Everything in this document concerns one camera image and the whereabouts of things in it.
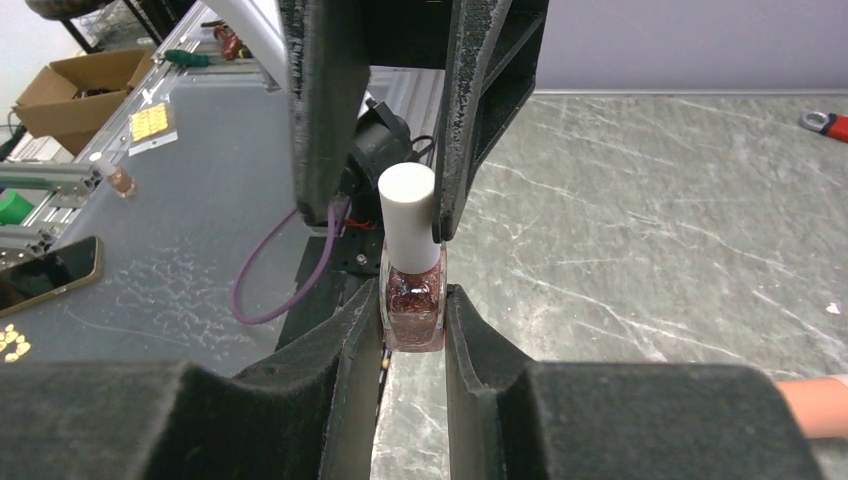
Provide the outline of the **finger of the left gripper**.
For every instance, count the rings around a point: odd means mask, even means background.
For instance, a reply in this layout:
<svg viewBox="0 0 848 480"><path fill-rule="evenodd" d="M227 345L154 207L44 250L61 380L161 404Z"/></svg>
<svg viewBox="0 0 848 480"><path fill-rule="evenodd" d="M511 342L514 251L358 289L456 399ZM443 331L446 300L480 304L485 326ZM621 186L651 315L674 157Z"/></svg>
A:
<svg viewBox="0 0 848 480"><path fill-rule="evenodd" d="M358 1L279 3L289 55L294 200L304 223L327 218L370 78Z"/></svg>
<svg viewBox="0 0 848 480"><path fill-rule="evenodd" d="M475 175L526 103L548 13L545 1L456 1L436 130L433 239L452 240Z"/></svg>

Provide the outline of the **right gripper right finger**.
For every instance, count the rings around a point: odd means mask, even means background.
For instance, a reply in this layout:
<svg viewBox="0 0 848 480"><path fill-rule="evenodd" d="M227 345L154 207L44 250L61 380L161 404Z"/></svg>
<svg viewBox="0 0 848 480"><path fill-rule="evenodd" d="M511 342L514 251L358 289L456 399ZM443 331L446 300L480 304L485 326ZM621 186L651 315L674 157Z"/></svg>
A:
<svg viewBox="0 0 848 480"><path fill-rule="evenodd" d="M532 359L458 285L446 304L455 479L819 479L781 394L741 365Z"/></svg>

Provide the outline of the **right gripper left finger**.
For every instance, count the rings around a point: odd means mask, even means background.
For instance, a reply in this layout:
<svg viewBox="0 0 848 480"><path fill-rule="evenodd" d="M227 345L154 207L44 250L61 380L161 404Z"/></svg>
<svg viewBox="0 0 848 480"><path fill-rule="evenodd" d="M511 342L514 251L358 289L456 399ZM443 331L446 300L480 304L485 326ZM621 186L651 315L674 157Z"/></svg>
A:
<svg viewBox="0 0 848 480"><path fill-rule="evenodd" d="M380 292L233 378L186 361L1 369L5 479L366 479Z"/></svg>

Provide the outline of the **glitter nail polish bottle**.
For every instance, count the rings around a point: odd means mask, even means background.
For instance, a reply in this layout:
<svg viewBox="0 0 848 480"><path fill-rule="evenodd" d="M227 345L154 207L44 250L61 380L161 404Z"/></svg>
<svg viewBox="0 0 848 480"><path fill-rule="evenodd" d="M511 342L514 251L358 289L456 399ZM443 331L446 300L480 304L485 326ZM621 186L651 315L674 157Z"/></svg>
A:
<svg viewBox="0 0 848 480"><path fill-rule="evenodd" d="M446 247L431 218L435 173L420 163L389 167L378 179L384 228L380 315L393 352L428 353L444 346Z"/></svg>

